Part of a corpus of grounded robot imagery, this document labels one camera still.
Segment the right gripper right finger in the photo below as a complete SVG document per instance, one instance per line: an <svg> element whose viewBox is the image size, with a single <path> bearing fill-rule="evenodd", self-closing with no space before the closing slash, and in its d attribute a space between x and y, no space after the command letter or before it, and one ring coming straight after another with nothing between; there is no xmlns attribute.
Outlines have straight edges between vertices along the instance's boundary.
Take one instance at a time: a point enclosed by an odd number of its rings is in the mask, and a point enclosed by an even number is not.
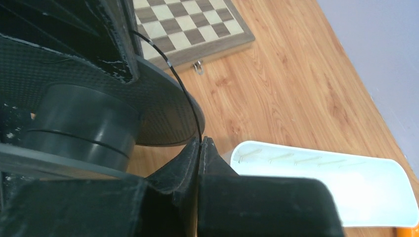
<svg viewBox="0 0 419 237"><path fill-rule="evenodd" d="M209 137L198 178L200 237L344 236L332 195L319 180L239 175Z"/></svg>

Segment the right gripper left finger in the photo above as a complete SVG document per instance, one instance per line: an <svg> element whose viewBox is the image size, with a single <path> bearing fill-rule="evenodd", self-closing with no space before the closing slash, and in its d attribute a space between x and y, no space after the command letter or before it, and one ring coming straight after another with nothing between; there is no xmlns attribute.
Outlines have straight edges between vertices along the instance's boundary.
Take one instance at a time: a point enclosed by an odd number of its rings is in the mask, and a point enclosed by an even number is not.
<svg viewBox="0 0 419 237"><path fill-rule="evenodd" d="M200 144L146 178L31 181L0 214L3 237L193 237Z"/></svg>

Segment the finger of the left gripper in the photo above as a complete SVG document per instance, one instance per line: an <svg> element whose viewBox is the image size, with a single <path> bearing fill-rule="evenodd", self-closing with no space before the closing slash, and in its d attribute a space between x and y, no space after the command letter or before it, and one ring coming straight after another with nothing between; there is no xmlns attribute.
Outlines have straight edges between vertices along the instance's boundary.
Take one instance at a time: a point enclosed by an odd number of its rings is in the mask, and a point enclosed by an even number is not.
<svg viewBox="0 0 419 237"><path fill-rule="evenodd" d="M44 64L72 59L121 83L140 77L130 0L3 0L0 36L49 52Z"/></svg>

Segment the black spool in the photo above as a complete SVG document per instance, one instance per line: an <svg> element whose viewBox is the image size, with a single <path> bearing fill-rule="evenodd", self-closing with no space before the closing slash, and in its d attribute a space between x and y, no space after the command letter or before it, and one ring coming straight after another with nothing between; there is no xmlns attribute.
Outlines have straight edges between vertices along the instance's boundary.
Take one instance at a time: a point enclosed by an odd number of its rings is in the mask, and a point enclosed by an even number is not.
<svg viewBox="0 0 419 237"><path fill-rule="evenodd" d="M44 64L44 56L49 52L0 39L0 93L36 115L19 145L1 145L1 171L123 178L135 145L184 145L205 128L196 100L140 56L140 77L129 84L72 59Z"/></svg>

